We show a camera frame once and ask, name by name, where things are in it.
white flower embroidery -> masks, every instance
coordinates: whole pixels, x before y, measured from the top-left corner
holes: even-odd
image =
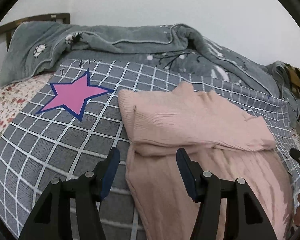
[[[33,52],[34,57],[37,58],[45,48],[46,48],[46,44],[40,44],[36,46]]]
[[[65,42],[66,42],[66,44],[70,44],[70,43],[72,43],[73,42],[73,40],[78,36],[78,35],[80,35],[80,37],[81,37],[81,34],[82,33],[80,33],[80,32],[78,32],[78,33],[71,33],[71,34],[69,34],[68,36],[66,36],[66,38],[65,38]]]

white wall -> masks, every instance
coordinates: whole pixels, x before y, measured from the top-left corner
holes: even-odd
[[[19,0],[0,25],[52,12],[79,25],[183,22],[257,63],[300,67],[300,28],[277,0]]]

mattress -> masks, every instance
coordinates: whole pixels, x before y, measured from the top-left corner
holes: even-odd
[[[62,107],[38,113],[53,98],[50,83],[70,83],[88,71],[90,82],[112,93],[87,102],[82,122]],[[144,64],[67,59],[48,83],[16,115],[0,138],[0,216],[18,237],[36,200],[54,177],[74,179],[117,147],[121,160],[109,196],[98,204],[108,240],[145,239],[142,222],[125,181],[129,141],[123,127],[117,94],[121,89],[171,91],[182,80],[196,91],[210,91],[255,116],[262,116],[277,143],[277,153],[292,177],[295,208],[300,192],[300,167],[289,156],[296,147],[283,100],[211,77],[180,74]],[[73,236],[79,239],[75,204],[71,203]]]
[[[53,73],[43,73],[27,80],[0,89],[0,138],[9,123],[44,87]]]

screw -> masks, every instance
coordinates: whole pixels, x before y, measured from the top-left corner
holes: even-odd
[[[212,173],[211,173],[210,171],[204,171],[204,172],[202,173],[202,175],[205,176],[205,177],[207,177],[207,178],[209,178],[209,177],[212,176]]]
[[[246,181],[243,178],[238,178],[237,181],[239,184],[242,184],[242,185],[246,183]]]
[[[53,179],[51,180],[51,183],[52,183],[52,184],[58,184],[59,181],[60,181],[59,178],[53,178]]]
[[[85,173],[85,176],[86,176],[87,178],[91,178],[93,175],[94,175],[93,171],[87,171],[87,172]]]

bed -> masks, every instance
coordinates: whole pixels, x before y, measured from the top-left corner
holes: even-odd
[[[69,14],[29,17],[1,26],[0,35],[25,21],[51,19],[70,23]],[[11,32],[6,37],[9,47]],[[278,155],[292,175],[296,208],[300,192],[300,167],[288,152],[291,147],[300,150],[300,132],[297,132],[300,127],[290,128],[285,102],[248,89],[239,81],[214,76],[216,72],[213,74],[210,71],[209,75],[199,76],[182,70],[174,72],[166,68],[167,64],[162,67],[157,64],[162,59],[167,62],[171,58],[183,60],[185,56],[182,55],[185,54],[195,55],[189,50],[168,55],[170,58],[166,59],[167,53],[164,52],[143,55],[139,59],[134,58],[139,62],[131,62],[129,55],[119,57],[89,49],[73,50],[57,60],[55,73],[41,73],[0,89],[0,218],[14,237],[19,236],[29,212],[53,177],[62,180],[77,178],[91,169],[100,158],[104,158],[111,146],[117,146],[122,159],[109,197],[98,206],[101,222],[107,239],[117,239],[118,236],[145,239],[142,223],[124,179],[129,141],[120,117],[117,92],[120,89],[171,91],[182,80],[191,82],[197,91],[214,89],[250,114],[264,117],[276,138]],[[82,123],[62,109],[36,114],[53,97],[50,83],[72,82],[86,71],[91,73],[92,82],[115,92],[91,100],[89,104],[94,107],[85,111]],[[80,134],[78,144],[73,143],[73,138],[67,134],[68,130]],[[25,138],[31,143],[24,144]],[[45,149],[44,152],[38,154],[36,146]],[[62,147],[64,151],[55,152],[57,147]],[[58,157],[56,153],[61,152],[64,155]],[[73,235],[74,239],[78,239],[74,203],[71,211]]]

